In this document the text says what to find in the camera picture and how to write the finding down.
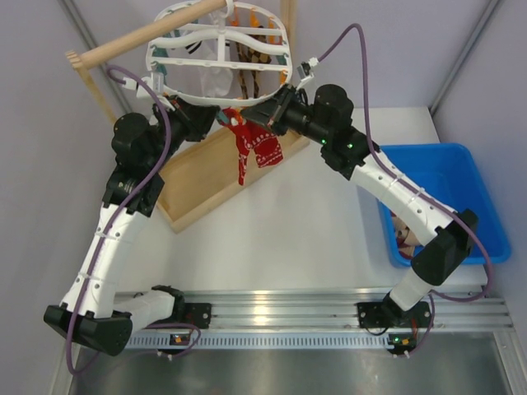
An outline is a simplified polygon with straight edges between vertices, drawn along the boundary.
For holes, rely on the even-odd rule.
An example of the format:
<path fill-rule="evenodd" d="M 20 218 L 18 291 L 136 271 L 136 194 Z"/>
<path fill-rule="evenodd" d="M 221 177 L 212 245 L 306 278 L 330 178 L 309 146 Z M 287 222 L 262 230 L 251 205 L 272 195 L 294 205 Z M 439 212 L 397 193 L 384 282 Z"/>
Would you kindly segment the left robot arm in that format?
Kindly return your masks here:
<path fill-rule="evenodd" d="M 176 96 L 169 103 L 166 111 L 152 107 L 155 124 L 139 113 L 115 122 L 111 146 L 116 166 L 94 238 L 70 290 L 44 313 L 44 322 L 69 343 L 108 356 L 118 355 L 135 332 L 160 321 L 176 327 L 186 316 L 184 294 L 171 286 L 153 286 L 126 303 L 114 302 L 130 249 L 164 187 L 161 168 L 183 142 L 202 141 L 219 111 Z"/>

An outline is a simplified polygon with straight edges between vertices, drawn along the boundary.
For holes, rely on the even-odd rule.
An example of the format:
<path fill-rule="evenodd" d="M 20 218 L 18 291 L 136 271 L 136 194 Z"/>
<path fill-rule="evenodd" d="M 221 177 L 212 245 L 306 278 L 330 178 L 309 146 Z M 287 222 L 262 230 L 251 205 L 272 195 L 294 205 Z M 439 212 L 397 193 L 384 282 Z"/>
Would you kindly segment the white plastic sock hanger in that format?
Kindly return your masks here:
<path fill-rule="evenodd" d="M 217 61 L 192 59 L 189 44 L 217 40 Z M 145 56 L 147 76 L 165 75 L 164 96 L 192 105 L 243 108 L 256 105 L 291 81 L 293 64 L 287 28 L 277 15 L 257 5 L 231 1 L 150 41 Z M 231 69 L 231 90 L 224 97 L 201 95 L 198 67 Z"/>

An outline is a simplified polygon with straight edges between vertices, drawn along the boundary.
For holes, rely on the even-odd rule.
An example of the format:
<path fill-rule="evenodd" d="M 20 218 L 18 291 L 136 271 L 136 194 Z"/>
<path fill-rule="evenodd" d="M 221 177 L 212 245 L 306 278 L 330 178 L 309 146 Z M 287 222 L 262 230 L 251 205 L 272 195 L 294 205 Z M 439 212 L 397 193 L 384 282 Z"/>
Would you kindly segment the red christmas sock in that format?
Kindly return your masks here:
<path fill-rule="evenodd" d="M 255 123 L 251 123 L 242 118 L 240 112 L 233 108 L 223 110 L 228 123 L 226 127 L 230 129 L 231 124 L 247 123 L 250 126 L 253 149 L 256 164 L 259 168 L 277 165 L 283 160 L 282 148 L 275 135 Z"/>
<path fill-rule="evenodd" d="M 231 124 L 230 130 L 236 137 L 236 148 L 238 150 L 238 184 L 245 184 L 245 175 L 250 152 L 253 149 L 250 126 L 247 123 Z"/>

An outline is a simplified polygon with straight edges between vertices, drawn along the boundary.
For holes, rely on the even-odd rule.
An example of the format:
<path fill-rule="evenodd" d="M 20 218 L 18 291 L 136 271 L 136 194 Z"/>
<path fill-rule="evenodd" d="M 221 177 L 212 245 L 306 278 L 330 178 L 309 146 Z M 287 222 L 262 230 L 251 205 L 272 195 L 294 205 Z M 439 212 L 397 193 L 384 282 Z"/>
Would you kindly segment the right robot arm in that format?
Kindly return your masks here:
<path fill-rule="evenodd" d="M 478 217 L 436 201 L 402 173 L 371 140 L 352 124 L 353 102 L 337 85 L 315 92 L 313 103 L 293 86 L 242 109 L 241 115 L 275 135 L 292 130 L 319 143 L 325 164 L 388 207 L 413 232 L 421 251 L 403 279 L 380 302 L 359 309 L 361 327 L 375 336 L 418 321 L 424 297 L 442 285 L 478 245 Z"/>

